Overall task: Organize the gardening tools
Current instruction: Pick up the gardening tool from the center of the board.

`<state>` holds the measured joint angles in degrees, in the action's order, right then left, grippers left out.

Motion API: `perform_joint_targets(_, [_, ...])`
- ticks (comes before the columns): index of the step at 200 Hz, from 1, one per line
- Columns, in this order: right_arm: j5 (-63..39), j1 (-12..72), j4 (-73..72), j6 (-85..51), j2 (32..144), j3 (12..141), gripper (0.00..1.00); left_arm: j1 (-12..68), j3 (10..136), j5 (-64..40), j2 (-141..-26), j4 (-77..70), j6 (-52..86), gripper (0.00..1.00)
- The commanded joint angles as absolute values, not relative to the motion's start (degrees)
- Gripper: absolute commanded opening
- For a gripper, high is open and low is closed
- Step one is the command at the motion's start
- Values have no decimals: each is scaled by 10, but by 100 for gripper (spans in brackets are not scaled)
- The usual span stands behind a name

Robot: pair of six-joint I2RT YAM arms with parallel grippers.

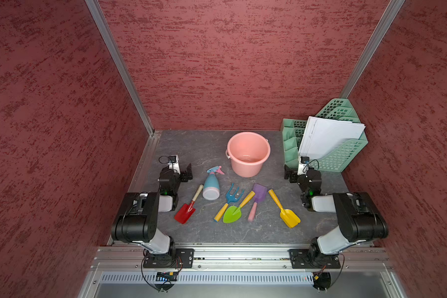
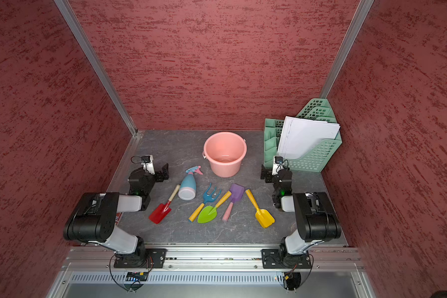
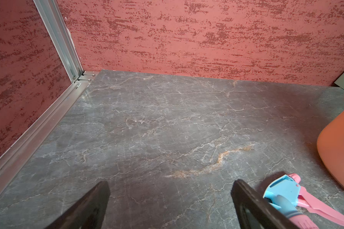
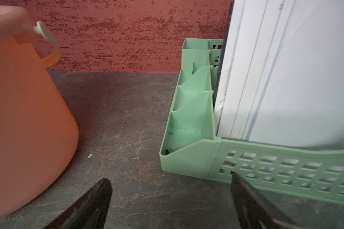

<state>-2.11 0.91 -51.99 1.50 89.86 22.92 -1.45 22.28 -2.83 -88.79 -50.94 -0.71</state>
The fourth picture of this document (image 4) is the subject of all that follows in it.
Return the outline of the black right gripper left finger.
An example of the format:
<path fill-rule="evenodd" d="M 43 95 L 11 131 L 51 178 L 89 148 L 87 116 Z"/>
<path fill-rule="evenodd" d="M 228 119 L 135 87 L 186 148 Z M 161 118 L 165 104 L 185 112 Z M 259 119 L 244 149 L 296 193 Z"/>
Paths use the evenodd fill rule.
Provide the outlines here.
<path fill-rule="evenodd" d="M 111 182 L 103 178 L 45 228 L 103 229 L 111 197 Z"/>

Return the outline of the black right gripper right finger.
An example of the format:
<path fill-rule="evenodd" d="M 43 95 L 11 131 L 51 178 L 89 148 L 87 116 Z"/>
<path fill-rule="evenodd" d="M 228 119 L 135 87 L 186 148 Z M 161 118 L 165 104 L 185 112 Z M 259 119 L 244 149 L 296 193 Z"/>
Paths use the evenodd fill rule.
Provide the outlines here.
<path fill-rule="evenodd" d="M 301 228 L 239 174 L 232 174 L 230 189 L 242 229 Z"/>

